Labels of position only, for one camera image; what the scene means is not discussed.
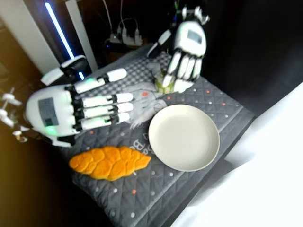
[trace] checkered fabric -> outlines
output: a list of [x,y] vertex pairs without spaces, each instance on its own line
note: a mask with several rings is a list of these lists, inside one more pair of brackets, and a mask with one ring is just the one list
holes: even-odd
[[[145,57],[148,49],[148,46],[143,47],[104,69],[125,68],[128,72],[126,78],[81,96],[116,94],[135,83],[153,82],[151,72],[146,69],[147,63],[156,61],[165,68],[170,56],[162,53],[158,58],[149,60]],[[175,212],[180,212],[178,209],[181,203],[253,119],[251,112],[204,78],[200,78],[193,87],[182,94],[169,94],[160,98],[167,105],[195,106],[213,119],[220,131],[221,145],[218,156],[211,165],[196,172],[181,172],[164,165],[154,155],[148,141],[150,121],[134,130],[130,130],[130,125],[125,122],[96,128],[82,133],[72,148],[61,148],[67,160],[83,151],[103,146],[133,147],[151,156],[151,161],[145,169],[137,171],[136,175],[123,177],[114,182],[95,180],[87,175],[72,173],[75,185],[104,209],[115,226],[159,227]]]

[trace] plate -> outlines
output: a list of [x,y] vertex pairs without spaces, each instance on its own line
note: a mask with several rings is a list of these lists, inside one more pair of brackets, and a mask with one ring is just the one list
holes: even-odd
[[207,167],[220,147],[213,120],[189,105],[171,105],[159,111],[151,121],[148,136],[155,155],[180,171]]

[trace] plate rim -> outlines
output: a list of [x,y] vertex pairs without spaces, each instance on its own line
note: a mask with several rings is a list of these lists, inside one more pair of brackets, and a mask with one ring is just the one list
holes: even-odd
[[[216,132],[217,132],[217,134],[218,134],[218,148],[217,148],[217,150],[216,150],[216,153],[215,153],[214,157],[212,158],[212,160],[211,160],[207,165],[205,165],[205,166],[203,166],[203,167],[201,167],[201,168],[193,169],[193,170],[183,170],[183,169],[178,169],[178,168],[175,168],[175,167],[172,167],[172,166],[166,164],[165,162],[163,162],[162,159],[160,159],[160,158],[157,156],[155,150],[154,150],[153,147],[152,147],[152,143],[151,143],[151,139],[150,139],[151,125],[153,124],[153,122],[156,121],[156,120],[155,120],[156,115],[158,115],[160,112],[167,111],[168,108],[171,108],[171,107],[173,107],[173,106],[182,106],[182,107],[185,107],[185,108],[189,108],[189,107],[190,107],[190,108],[195,108],[195,109],[199,110],[200,112],[202,112],[202,114],[204,114],[204,115],[212,122],[212,124],[213,124],[213,126],[214,126],[214,128],[216,129]],[[172,169],[175,169],[175,170],[178,170],[178,171],[182,171],[182,172],[194,172],[194,171],[198,171],[198,170],[201,170],[201,169],[204,169],[204,168],[208,167],[208,166],[215,160],[215,158],[218,156],[219,149],[220,149],[220,145],[221,145],[221,138],[220,138],[219,130],[218,130],[216,124],[214,123],[214,121],[211,119],[211,117],[208,116],[204,111],[200,110],[199,108],[194,107],[194,106],[191,106],[191,105],[186,105],[186,104],[175,104],[175,105],[170,105],[170,106],[167,106],[167,107],[163,108],[163,109],[160,110],[159,112],[157,112],[157,113],[154,115],[154,117],[152,118],[151,123],[150,123],[150,125],[149,125],[149,128],[148,128],[148,139],[149,139],[149,142],[150,142],[150,145],[151,145],[151,148],[152,148],[154,154],[157,156],[157,158],[158,158],[163,164],[167,165],[168,167],[170,167],[170,168],[172,168]]]

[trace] white plate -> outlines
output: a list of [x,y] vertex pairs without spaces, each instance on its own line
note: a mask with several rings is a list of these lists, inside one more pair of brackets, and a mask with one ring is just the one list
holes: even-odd
[[155,155],[180,171],[207,167],[220,146],[219,131],[212,119],[189,105],[171,105],[159,111],[148,135]]

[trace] back of robotic hand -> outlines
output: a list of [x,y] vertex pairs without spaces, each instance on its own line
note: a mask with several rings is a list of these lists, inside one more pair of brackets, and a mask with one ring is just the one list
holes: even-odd
[[154,58],[161,51],[172,48],[173,55],[162,86],[165,88],[173,83],[173,91],[180,93],[193,86],[200,76],[202,59],[206,52],[206,37],[202,25],[209,20],[208,16],[202,16],[200,7],[195,10],[184,7],[181,14],[183,22],[166,30],[147,53],[147,57]]

